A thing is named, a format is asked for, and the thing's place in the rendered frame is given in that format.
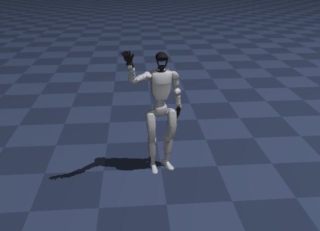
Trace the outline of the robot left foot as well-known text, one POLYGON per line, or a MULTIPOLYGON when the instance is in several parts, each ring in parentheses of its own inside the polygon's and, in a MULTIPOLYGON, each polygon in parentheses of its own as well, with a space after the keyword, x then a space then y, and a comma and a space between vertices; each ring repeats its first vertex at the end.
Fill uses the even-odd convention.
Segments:
POLYGON ((165 168, 167 168, 168 170, 172 171, 174 170, 174 167, 170 164, 169 161, 164 162, 164 159, 161 160, 161 164, 165 166, 165 168))

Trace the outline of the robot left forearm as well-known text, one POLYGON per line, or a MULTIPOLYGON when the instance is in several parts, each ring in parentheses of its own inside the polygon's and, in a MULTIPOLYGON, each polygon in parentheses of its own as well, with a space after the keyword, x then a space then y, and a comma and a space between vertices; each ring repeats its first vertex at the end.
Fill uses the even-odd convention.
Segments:
POLYGON ((181 94, 174 95, 174 98, 175 98, 176 109, 177 109, 177 107, 180 107, 180 109, 181 109, 182 108, 182 105, 181 105, 181 94))

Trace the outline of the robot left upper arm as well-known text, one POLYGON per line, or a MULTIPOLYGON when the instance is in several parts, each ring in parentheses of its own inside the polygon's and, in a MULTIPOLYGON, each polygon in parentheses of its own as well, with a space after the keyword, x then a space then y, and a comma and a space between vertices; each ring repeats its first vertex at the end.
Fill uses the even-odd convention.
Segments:
POLYGON ((171 71, 172 74, 172 86, 173 86, 173 91, 172 93, 177 96, 181 94, 181 90, 178 88, 179 87, 179 75, 176 71, 171 71))

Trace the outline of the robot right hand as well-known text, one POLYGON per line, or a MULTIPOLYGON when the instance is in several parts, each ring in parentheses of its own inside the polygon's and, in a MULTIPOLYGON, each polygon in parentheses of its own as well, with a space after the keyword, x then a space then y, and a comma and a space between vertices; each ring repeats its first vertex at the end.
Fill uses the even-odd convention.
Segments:
MULTIPOLYGON (((126 66, 129 66, 129 65, 132 65, 132 68, 134 68, 134 65, 133 65, 133 57, 134 57, 134 54, 132 54, 131 56, 131 52, 130 51, 123 51, 121 52, 121 54, 123 55, 124 57, 124 60, 127 62, 126 63, 126 66), (127 53, 127 54, 126 54, 127 53), (124 55, 125 54, 125 55, 124 55)), ((127 67, 128 68, 128 67, 127 67)))

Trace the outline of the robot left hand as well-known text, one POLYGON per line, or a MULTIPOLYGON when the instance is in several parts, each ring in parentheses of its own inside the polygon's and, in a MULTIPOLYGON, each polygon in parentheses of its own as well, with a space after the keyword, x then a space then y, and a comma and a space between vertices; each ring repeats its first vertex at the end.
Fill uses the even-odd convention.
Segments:
POLYGON ((178 119, 178 116, 180 115, 180 111, 181 111, 181 109, 180 109, 180 107, 178 106, 177 108, 176 108, 176 111, 177 111, 177 119, 178 119))

